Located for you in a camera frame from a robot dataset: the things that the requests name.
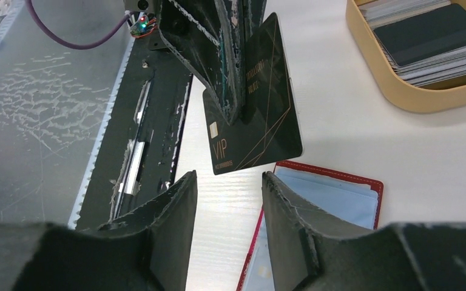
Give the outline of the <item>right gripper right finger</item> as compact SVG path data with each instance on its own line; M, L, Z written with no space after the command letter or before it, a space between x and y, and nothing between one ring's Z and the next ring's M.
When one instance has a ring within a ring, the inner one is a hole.
M466 222L394 222L369 230L262 175L276 290L466 290Z

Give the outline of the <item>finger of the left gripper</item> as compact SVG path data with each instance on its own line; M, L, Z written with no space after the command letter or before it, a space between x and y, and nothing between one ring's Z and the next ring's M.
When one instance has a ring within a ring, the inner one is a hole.
M244 44L263 23L266 3L267 0L240 0L238 2L240 44Z
M225 121L243 106L243 1L161 1L167 48L205 86Z

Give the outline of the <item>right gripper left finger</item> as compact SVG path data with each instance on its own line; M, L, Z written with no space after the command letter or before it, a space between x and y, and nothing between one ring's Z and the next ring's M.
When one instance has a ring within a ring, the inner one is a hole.
M0 290L184 290L196 171L97 229L0 223Z

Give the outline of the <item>red card holder wallet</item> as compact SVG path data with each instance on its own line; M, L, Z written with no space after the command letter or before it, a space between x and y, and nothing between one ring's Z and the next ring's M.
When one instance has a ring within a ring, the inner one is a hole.
M275 164L274 174L315 206L366 229L376 229L383 182L295 161ZM274 290L264 213L258 216L237 290Z

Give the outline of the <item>black VIP credit card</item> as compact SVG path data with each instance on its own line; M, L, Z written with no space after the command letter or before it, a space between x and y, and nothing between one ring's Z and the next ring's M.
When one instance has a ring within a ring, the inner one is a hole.
M272 12L246 42L245 105L228 125L203 92L215 175L257 167L303 153L299 119L280 21Z

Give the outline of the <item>yellow oval card tray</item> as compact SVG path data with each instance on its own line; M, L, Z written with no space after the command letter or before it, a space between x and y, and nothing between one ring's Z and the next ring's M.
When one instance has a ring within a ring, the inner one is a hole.
M390 103L415 113L466 105L466 1L348 1L346 21Z

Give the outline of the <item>stack of credit cards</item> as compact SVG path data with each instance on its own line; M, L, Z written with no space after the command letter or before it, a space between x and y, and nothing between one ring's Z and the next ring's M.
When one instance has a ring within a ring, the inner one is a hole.
M466 1L368 1L358 8L404 82L425 87L466 76Z

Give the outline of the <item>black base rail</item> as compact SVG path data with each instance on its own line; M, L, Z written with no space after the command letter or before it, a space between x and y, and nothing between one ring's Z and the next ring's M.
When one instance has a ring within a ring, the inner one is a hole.
M175 182L193 76L160 40L135 39L100 133L91 175L69 220L97 228Z

